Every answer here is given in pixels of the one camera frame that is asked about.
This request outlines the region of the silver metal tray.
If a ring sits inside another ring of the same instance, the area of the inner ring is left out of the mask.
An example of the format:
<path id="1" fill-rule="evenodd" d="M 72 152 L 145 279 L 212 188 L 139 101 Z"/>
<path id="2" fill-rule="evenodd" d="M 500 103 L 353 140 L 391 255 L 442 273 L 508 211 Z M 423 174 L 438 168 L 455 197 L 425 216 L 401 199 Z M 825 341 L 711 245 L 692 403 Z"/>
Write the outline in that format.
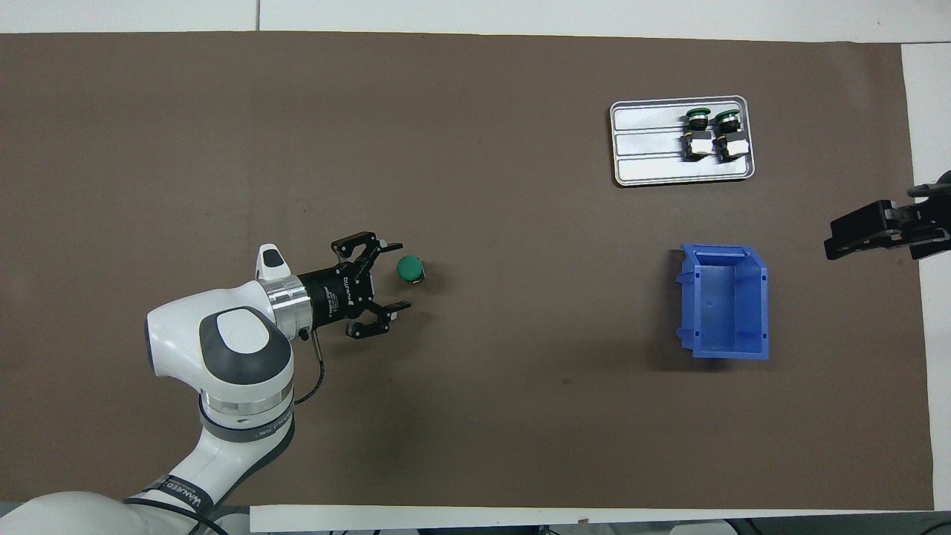
<path id="1" fill-rule="evenodd" d="M 691 108 L 710 108 L 709 130 L 715 141 L 714 116 L 740 108 L 743 129 L 750 138 L 750 154 L 722 163 L 716 150 L 700 161 L 686 161 L 681 149 L 685 114 Z M 730 182 L 750 178 L 755 157 L 750 133 L 750 109 L 740 95 L 695 96 L 615 102 L 608 112 L 614 180 L 622 187 L 653 187 L 693 183 Z"/>

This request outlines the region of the brown paper table mat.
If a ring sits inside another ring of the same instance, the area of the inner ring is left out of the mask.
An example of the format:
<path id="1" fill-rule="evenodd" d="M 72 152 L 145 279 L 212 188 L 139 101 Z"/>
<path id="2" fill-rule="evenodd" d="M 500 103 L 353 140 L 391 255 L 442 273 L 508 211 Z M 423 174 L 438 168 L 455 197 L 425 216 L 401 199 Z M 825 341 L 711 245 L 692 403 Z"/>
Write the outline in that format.
<path id="1" fill-rule="evenodd" d="M 740 95 L 741 181 L 622 187 L 611 105 Z M 116 499 L 201 425 L 145 318 L 380 256 L 390 333 L 319 333 L 322 389 L 233 504 L 930 509 L 918 266 L 830 262 L 912 185 L 899 45 L 408 33 L 0 35 L 0 500 Z M 681 346 L 682 244 L 770 274 L 770 358 Z"/>

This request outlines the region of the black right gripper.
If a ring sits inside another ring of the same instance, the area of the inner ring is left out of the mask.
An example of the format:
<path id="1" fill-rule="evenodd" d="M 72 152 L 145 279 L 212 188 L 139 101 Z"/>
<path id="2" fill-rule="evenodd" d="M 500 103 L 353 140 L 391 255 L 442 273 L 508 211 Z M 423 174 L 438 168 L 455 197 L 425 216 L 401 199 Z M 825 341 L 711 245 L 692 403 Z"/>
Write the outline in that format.
<path id="1" fill-rule="evenodd" d="M 897 234 L 890 227 L 889 210 Z M 951 251 L 951 195 L 934 195 L 903 207 L 887 200 L 867 204 L 833 220 L 823 247 L 828 260 L 875 248 L 907 248 L 914 260 Z"/>

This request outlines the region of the blue plastic storage bin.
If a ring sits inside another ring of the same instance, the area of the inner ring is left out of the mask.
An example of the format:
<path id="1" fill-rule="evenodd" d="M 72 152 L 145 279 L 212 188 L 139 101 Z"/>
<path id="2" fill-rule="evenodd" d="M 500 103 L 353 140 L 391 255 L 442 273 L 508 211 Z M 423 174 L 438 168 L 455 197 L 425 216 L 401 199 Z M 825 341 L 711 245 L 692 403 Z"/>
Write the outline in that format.
<path id="1" fill-rule="evenodd" d="M 682 244 L 681 346 L 702 360 L 770 358 L 770 274 L 748 246 Z"/>

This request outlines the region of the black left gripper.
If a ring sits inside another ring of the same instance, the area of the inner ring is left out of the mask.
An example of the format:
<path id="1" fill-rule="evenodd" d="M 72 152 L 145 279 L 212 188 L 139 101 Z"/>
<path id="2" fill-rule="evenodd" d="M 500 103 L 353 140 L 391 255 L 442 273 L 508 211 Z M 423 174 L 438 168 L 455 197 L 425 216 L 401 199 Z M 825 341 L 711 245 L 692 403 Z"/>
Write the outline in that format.
<path id="1" fill-rule="evenodd" d="M 412 304 L 399 301 L 383 307 L 374 302 L 371 268 L 381 254 L 402 247 L 398 241 L 381 240 L 376 233 L 355 233 L 333 241 L 331 250 L 337 255 L 337 265 L 299 275 L 309 298 L 312 328 L 348 320 L 348 336 L 354 340 L 390 332 L 398 312 Z M 366 313 L 374 316 L 373 322 L 361 321 Z"/>

